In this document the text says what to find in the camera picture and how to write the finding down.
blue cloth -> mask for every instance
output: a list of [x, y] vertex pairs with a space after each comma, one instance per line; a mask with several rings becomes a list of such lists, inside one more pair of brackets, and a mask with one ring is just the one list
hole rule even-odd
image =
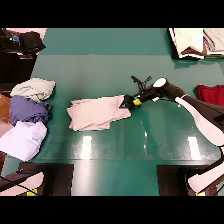
[[46, 123], [51, 108], [49, 103], [36, 102], [23, 96], [13, 96], [9, 108], [11, 124], [15, 126], [17, 121]]

lavender cloth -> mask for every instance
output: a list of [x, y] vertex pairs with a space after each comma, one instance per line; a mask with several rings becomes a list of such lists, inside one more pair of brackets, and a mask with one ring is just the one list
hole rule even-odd
[[11, 124], [15, 126], [17, 121], [46, 123], [51, 108], [52, 106], [45, 102], [39, 103], [23, 96], [13, 96], [9, 108]]

green table surface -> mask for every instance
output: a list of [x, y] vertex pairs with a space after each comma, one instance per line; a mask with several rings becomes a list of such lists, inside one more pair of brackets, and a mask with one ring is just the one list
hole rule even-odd
[[166, 28], [49, 28], [41, 54], [170, 54]]
[[[130, 118], [112, 122], [109, 130], [69, 129], [71, 119], [66, 109], [72, 100], [135, 94], [138, 89], [130, 79], [132, 75], [141, 80], [151, 75], [152, 82], [166, 77], [192, 96], [198, 84], [224, 84], [222, 60], [172, 60], [165, 29], [154, 29], [150, 38], [155, 42], [149, 41], [147, 46], [140, 39], [134, 41], [134, 36], [141, 35], [133, 29], [128, 31], [135, 33], [128, 43], [121, 35], [122, 30], [117, 40], [108, 34], [110, 30], [98, 29], [98, 36], [93, 35], [96, 31], [92, 29], [78, 30], [48, 29], [44, 40], [47, 48], [37, 58], [32, 77], [54, 80], [56, 87], [47, 100], [53, 105], [47, 123], [48, 135], [31, 161], [74, 164], [72, 195], [158, 195], [156, 165], [210, 164], [219, 158], [219, 150], [197, 130], [188, 112], [166, 101], [145, 103]], [[147, 33], [149, 29], [140, 30]], [[108, 35], [105, 42], [99, 40], [99, 32]], [[90, 160], [83, 156], [85, 136], [92, 137]], [[197, 161], [189, 137], [197, 140], [200, 152]], [[19, 162], [8, 157], [2, 175], [17, 169]]]

red cloth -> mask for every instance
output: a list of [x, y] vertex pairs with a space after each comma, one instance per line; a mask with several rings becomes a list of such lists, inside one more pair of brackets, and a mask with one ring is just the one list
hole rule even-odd
[[207, 103], [224, 106], [224, 86], [197, 86], [198, 99]]

robotic arm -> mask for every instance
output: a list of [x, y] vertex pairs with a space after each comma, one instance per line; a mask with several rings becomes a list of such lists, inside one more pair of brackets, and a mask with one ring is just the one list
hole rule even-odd
[[166, 78], [158, 79], [148, 88], [146, 88], [146, 82], [151, 77], [144, 83], [134, 76], [131, 78], [138, 83], [140, 91], [134, 96], [126, 95], [121, 108], [132, 109], [148, 100], [155, 102], [166, 97], [184, 107], [192, 115], [199, 131], [212, 144], [220, 148], [221, 158], [217, 162], [206, 169], [191, 174], [191, 176], [186, 176], [186, 182], [190, 188], [199, 193], [224, 175], [224, 107], [194, 99], [181, 88], [170, 84]]

